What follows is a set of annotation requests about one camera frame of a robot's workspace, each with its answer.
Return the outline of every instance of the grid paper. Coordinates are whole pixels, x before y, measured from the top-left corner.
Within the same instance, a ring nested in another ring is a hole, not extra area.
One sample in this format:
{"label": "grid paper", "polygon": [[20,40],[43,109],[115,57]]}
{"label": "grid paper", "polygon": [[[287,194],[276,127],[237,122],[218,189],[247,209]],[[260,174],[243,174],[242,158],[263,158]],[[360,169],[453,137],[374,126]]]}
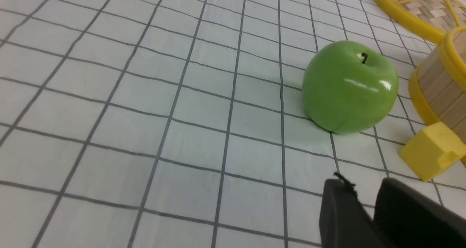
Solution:
{"label": "grid paper", "polygon": [[[372,214],[401,180],[466,217],[466,169],[421,183],[397,151],[423,127],[409,77],[433,49],[372,0],[0,2],[6,247],[320,247],[323,182]],[[338,40],[398,70],[375,127],[321,130],[303,70]]]}

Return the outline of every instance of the green apple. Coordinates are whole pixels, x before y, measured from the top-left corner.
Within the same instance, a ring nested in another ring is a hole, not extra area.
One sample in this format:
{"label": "green apple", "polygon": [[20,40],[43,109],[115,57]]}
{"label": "green apple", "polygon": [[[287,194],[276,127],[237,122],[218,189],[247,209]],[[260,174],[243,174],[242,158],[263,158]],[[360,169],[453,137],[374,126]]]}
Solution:
{"label": "green apple", "polygon": [[319,51],[303,80],[306,114],[335,133],[373,127],[391,110],[398,75],[391,62],[354,41],[338,41]]}

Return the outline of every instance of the yellow basket rim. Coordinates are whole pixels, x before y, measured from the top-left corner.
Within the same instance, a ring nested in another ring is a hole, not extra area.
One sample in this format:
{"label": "yellow basket rim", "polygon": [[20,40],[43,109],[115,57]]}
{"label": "yellow basket rim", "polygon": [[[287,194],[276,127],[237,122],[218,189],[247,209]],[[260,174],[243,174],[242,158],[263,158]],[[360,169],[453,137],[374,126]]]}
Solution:
{"label": "yellow basket rim", "polygon": [[407,11],[401,4],[395,0],[374,0],[383,12],[385,12],[394,21],[401,26],[409,29],[414,34],[431,41],[434,44],[439,44],[446,31],[421,20],[419,17]]}

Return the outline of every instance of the yellow foam block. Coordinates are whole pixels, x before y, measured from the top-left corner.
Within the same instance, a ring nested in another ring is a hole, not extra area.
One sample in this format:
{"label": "yellow foam block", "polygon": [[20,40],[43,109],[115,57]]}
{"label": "yellow foam block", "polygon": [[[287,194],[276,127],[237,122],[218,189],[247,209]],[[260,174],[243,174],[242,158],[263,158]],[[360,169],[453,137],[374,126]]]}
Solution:
{"label": "yellow foam block", "polygon": [[466,145],[446,125],[425,127],[398,154],[426,182],[466,156]]}

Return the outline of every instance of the wooden basket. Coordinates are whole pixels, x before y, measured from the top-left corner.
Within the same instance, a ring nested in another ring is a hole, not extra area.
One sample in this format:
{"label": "wooden basket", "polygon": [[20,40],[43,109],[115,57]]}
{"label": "wooden basket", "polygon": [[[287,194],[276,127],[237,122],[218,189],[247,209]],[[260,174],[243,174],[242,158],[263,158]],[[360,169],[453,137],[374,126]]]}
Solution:
{"label": "wooden basket", "polygon": [[435,44],[446,32],[466,25],[466,7],[457,0],[374,0],[394,21]]}
{"label": "wooden basket", "polygon": [[426,125],[444,122],[466,143],[466,27],[448,32],[416,68],[409,92]]}

